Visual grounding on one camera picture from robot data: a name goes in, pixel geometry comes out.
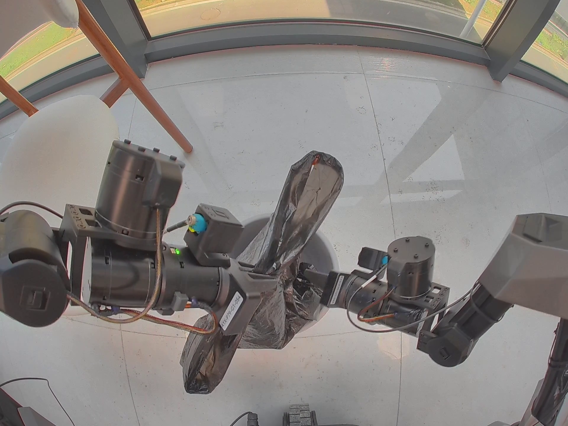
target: road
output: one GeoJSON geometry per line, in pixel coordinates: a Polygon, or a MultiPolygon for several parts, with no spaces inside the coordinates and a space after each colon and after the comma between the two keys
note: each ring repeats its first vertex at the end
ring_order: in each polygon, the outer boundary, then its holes
{"type": "MultiPolygon", "coordinates": [[[[396,0],[190,0],[144,11],[143,17],[153,36],[246,20],[332,18],[402,25],[457,37],[467,20],[465,16],[425,7],[419,2],[413,4],[396,0]]],[[[487,28],[486,23],[476,24],[470,39],[480,42],[480,35],[484,35],[487,28]]],[[[10,82],[22,89],[94,53],[96,51],[90,42],[79,38],[30,65],[10,82]]],[[[525,59],[564,80],[568,79],[568,70],[540,51],[531,49],[525,59]]]]}

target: white tile floor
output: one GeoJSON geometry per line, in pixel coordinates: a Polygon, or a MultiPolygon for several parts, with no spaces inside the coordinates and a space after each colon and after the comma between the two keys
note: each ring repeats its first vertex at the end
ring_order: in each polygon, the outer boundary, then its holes
{"type": "MultiPolygon", "coordinates": [[[[113,80],[38,106],[100,95],[113,80]]],[[[199,202],[240,219],[271,211],[288,167],[323,150],[345,170],[323,225],[342,268],[354,268],[362,246],[425,235],[436,243],[435,280],[457,298],[516,214],[568,214],[568,100],[514,77],[493,82],[484,67],[382,49],[255,48],[152,64],[145,82],[193,154],[184,156],[132,94],[112,110],[121,138],[185,158],[171,222],[199,202]]],[[[0,162],[23,120],[0,120],[0,162]]],[[[323,424],[484,426],[520,419],[555,326],[515,307],[464,364],[447,369],[415,339],[353,330],[333,310],[282,351],[238,351],[223,383],[203,396],[183,390],[185,337],[176,330],[116,330],[87,316],[32,330],[0,316],[0,380],[48,377],[77,425],[226,426],[249,409],[277,425],[288,403],[302,401],[323,424]]],[[[44,386],[25,383],[8,391],[68,424],[44,386]]]]}

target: white pole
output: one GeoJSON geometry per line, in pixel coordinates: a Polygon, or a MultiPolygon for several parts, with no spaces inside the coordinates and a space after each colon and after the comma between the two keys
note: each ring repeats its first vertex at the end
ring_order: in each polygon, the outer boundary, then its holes
{"type": "Polygon", "coordinates": [[[466,38],[469,35],[469,32],[472,31],[473,24],[475,24],[475,21],[479,17],[479,13],[483,9],[485,2],[487,2],[487,0],[479,0],[479,2],[477,2],[477,5],[475,6],[475,9],[473,10],[472,16],[469,18],[469,20],[467,21],[467,24],[465,24],[464,29],[462,30],[462,32],[459,35],[460,38],[466,38]]]}

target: manhole cover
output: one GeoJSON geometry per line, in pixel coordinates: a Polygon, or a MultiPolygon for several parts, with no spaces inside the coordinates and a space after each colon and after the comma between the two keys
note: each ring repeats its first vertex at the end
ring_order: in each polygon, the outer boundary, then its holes
{"type": "Polygon", "coordinates": [[[201,18],[203,20],[212,20],[219,17],[219,14],[221,14],[221,11],[217,10],[217,8],[210,8],[209,10],[203,11],[201,18]]]}

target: gray window frame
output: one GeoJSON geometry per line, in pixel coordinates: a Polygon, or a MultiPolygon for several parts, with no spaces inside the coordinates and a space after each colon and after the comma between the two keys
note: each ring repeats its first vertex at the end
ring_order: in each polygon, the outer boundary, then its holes
{"type": "MultiPolygon", "coordinates": [[[[271,20],[212,26],[152,38],[134,0],[83,0],[139,77],[148,62],[225,49],[291,44],[339,44],[401,49],[486,66],[496,81],[515,75],[568,97],[568,83],[525,62],[524,53],[560,0],[508,0],[481,45],[406,27],[344,20],[271,20]]],[[[111,72],[100,57],[70,65],[21,92],[31,102],[111,72]]],[[[0,118],[16,111],[0,103],[0,118]]]]}

